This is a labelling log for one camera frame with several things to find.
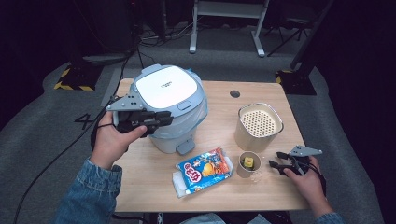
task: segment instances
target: handheld controller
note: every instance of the handheld controller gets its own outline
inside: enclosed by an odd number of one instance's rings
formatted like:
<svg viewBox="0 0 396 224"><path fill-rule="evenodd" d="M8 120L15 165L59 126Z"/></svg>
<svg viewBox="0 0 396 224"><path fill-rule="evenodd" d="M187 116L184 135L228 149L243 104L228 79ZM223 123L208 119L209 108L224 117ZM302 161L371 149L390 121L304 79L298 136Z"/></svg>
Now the handheld controller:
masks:
<svg viewBox="0 0 396 224"><path fill-rule="evenodd" d="M115 97L106 107L106 110L100 114L91 132L92 150L96 141L97 129L100 128L98 126L99 121L107 111L113 111L112 125L120 133L128 133L139 126L145 125L148 129L141 138L147 137L149 134L154 134L159 127L171 125L173 121L170 111L147 111L142 106L139 97L136 97L135 94L127 94L122 98Z"/></svg>
<svg viewBox="0 0 396 224"><path fill-rule="evenodd" d="M320 155L321 150L311 147L296 146L289 154L284 152L277 152L276 155L282 160L289 161L290 165L279 164L276 161L269 161L270 166L279 171L281 175L286 175L283 170L285 168L291 169L297 175L305 175L309 169L317 173L320 183L322 185L323 193L326 195L326 179L319 172L318 168L310 163L309 156Z"/></svg>

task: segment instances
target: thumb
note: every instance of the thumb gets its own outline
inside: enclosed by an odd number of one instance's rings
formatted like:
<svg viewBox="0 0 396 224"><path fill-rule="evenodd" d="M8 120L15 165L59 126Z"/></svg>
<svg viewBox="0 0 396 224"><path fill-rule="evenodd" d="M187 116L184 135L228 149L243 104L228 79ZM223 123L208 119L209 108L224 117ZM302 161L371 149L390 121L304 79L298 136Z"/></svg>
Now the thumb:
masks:
<svg viewBox="0 0 396 224"><path fill-rule="evenodd" d="M138 139L139 137L141 137L147 130L148 128L146 126L139 126L137 128L135 128L133 131L128 132L128 133L124 133L123 136L123 140L125 141L126 144L131 144L132 142L134 142L136 139Z"/></svg>

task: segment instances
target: snack bag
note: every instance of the snack bag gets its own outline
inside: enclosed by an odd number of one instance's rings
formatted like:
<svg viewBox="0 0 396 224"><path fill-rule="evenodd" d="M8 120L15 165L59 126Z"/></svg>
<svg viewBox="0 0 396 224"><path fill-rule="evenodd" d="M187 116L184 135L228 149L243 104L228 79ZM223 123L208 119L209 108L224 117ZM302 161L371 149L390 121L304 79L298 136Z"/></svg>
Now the snack bag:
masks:
<svg viewBox="0 0 396 224"><path fill-rule="evenodd" d="M218 147L177 164L173 173L177 197L208 188L232 175L233 164Z"/></svg>

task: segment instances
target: yellow item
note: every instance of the yellow item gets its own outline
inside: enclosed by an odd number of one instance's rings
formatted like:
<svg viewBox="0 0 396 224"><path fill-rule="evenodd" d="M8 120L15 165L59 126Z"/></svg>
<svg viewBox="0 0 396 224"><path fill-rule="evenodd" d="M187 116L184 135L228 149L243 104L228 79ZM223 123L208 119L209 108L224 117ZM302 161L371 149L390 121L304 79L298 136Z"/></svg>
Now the yellow item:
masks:
<svg viewBox="0 0 396 224"><path fill-rule="evenodd" d="M252 168L253 167L253 158L245 157L244 158L244 166L248 167L248 168Z"/></svg>

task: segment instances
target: finger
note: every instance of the finger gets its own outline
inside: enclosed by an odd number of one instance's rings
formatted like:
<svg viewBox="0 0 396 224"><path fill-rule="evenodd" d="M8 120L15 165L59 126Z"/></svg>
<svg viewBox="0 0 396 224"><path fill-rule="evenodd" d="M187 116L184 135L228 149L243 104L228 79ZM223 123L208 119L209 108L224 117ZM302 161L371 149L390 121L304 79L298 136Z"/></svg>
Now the finger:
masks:
<svg viewBox="0 0 396 224"><path fill-rule="evenodd" d="M125 143L128 145L134 142L136 139L140 138L148 128L144 125L135 128L133 131L125 133L122 135Z"/></svg>
<svg viewBox="0 0 396 224"><path fill-rule="evenodd" d="M111 123L111 122L113 122L113 112L107 111L103 115L103 117L102 117L102 119L100 120L99 123L102 125L102 124L108 124L108 123Z"/></svg>
<svg viewBox="0 0 396 224"><path fill-rule="evenodd" d="M313 156L309 156L309 162L310 162L311 164L313 164L314 166L316 166L316 167L318 168L318 170L320 171L319 162L318 162L318 159L317 159L317 158L315 158L315 157L313 157Z"/></svg>
<svg viewBox="0 0 396 224"><path fill-rule="evenodd" d="M292 180L298 177L297 174L295 174L291 169L288 168L283 169L283 173L285 173L285 175Z"/></svg>

